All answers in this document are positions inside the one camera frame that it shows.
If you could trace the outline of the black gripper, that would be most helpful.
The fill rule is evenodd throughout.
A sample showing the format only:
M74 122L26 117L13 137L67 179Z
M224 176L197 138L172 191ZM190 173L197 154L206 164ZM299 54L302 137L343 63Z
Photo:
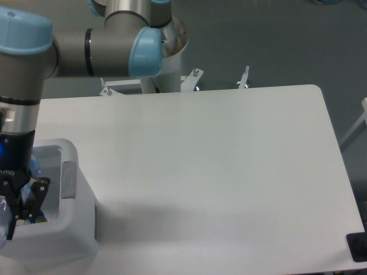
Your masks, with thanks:
M30 178L34 137L35 130L1 134L1 196L5 197L11 216L7 240L13 239L18 221L37 219L49 190L49 178ZM29 186L25 200L20 191L23 186Z

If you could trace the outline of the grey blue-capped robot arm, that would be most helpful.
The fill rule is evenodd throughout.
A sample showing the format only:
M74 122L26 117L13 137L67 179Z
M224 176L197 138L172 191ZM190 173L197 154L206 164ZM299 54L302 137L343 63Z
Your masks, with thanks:
M89 1L100 30L54 32L46 17L1 7L1 241L19 220L35 218L49 179L30 160L44 81L51 77L156 77L162 70L160 29L170 1Z

